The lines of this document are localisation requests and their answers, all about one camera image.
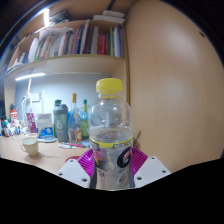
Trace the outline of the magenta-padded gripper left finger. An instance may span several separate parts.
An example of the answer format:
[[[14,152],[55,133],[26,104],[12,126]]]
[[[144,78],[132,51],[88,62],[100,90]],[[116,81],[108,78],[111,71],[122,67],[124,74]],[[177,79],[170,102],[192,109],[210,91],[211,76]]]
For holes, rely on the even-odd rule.
[[[69,157],[57,175],[83,188],[96,188],[96,170],[93,151],[87,150],[78,158]]]

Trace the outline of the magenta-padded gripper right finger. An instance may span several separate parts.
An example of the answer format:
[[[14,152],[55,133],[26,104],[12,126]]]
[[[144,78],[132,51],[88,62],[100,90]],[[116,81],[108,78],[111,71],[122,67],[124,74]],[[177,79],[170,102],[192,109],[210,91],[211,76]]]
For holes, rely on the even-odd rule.
[[[156,156],[148,157],[137,148],[132,149],[130,172],[132,188],[143,187],[171,174]]]

